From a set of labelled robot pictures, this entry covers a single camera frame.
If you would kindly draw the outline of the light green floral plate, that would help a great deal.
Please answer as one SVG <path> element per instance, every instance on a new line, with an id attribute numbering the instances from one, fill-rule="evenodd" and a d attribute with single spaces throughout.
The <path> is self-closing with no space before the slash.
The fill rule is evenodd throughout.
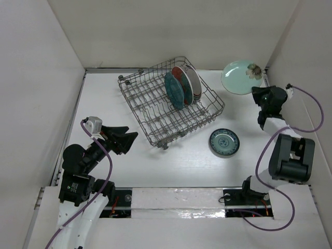
<path id="1" fill-rule="evenodd" d="M 253 87 L 260 87 L 263 70 L 250 60 L 239 60 L 229 63 L 222 72 L 221 82 L 224 88 L 233 94 L 246 95 Z"/>

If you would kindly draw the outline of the small blue patterned plate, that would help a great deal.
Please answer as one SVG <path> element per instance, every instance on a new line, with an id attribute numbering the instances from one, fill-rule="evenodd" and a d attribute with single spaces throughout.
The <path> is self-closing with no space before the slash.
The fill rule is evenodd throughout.
<path id="1" fill-rule="evenodd" d="M 209 145 L 218 155 L 229 157 L 239 150 L 240 140 L 233 131 L 221 128 L 211 133 Z"/>

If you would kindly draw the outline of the white green rimmed plate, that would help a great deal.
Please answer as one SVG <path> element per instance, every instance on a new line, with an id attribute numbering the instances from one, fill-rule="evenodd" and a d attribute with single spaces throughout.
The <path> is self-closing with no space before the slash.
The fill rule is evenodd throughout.
<path id="1" fill-rule="evenodd" d="M 202 94 L 202 88 L 201 88 L 201 81 L 197 71 L 188 64 L 184 66 L 184 71 L 188 76 L 188 78 L 190 79 L 194 100 L 195 101 L 200 100 Z"/>

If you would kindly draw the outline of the dark teal scalloped plate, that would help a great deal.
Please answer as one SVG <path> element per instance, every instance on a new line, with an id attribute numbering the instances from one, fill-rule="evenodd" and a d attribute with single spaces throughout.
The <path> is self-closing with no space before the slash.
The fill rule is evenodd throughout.
<path id="1" fill-rule="evenodd" d="M 171 72 L 165 74 L 164 86 L 173 107 L 179 110 L 183 109 L 185 106 L 183 88 Z"/>

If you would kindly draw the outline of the red teal floral plate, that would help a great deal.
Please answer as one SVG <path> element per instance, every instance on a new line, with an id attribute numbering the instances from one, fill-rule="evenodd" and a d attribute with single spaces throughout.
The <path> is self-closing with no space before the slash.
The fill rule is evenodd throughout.
<path id="1" fill-rule="evenodd" d="M 184 104 L 191 105 L 193 103 L 193 89 L 191 81 L 185 71 L 179 67 L 175 66 L 171 70 L 172 75 L 179 81 L 184 92 Z"/>

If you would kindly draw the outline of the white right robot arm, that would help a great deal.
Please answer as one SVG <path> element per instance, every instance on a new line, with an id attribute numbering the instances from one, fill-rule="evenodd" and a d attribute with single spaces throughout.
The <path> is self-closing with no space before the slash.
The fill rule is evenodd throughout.
<path id="1" fill-rule="evenodd" d="M 241 189 L 225 190 L 222 199 L 226 203 L 248 205 L 262 200 L 271 189 L 287 183 L 303 184 L 311 176 L 315 142 L 298 135 L 297 129 L 288 126 L 280 114 L 282 105 L 291 97 L 294 87 L 287 85 L 286 89 L 276 86 L 252 87 L 255 104 L 261 110 L 258 114 L 258 124 L 261 129 L 270 134 L 270 143 L 275 146 L 270 157 L 268 168 L 255 172 L 243 181 Z M 151 117 L 148 109 L 142 107 L 144 119 L 140 126 L 148 138 L 155 137 L 158 148 L 167 149 L 168 143 L 183 137 L 211 122 L 213 117 L 206 109 L 194 110 L 187 106 L 182 111 L 172 110 L 166 114 Z"/>

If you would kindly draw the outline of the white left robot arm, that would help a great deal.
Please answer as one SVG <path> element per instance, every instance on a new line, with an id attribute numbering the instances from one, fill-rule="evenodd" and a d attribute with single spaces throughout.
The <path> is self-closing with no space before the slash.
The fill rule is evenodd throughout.
<path id="1" fill-rule="evenodd" d="M 92 133 L 87 120 L 82 120 L 80 125 L 93 142 L 88 148 L 72 144 L 63 152 L 57 230 L 46 248 L 86 247 L 103 209 L 117 201 L 110 175 L 95 179 L 90 172 L 104 158 L 111 160 L 111 151 L 126 154 L 138 136 L 137 132 L 130 133 L 126 126 L 102 126 L 98 133 Z"/>

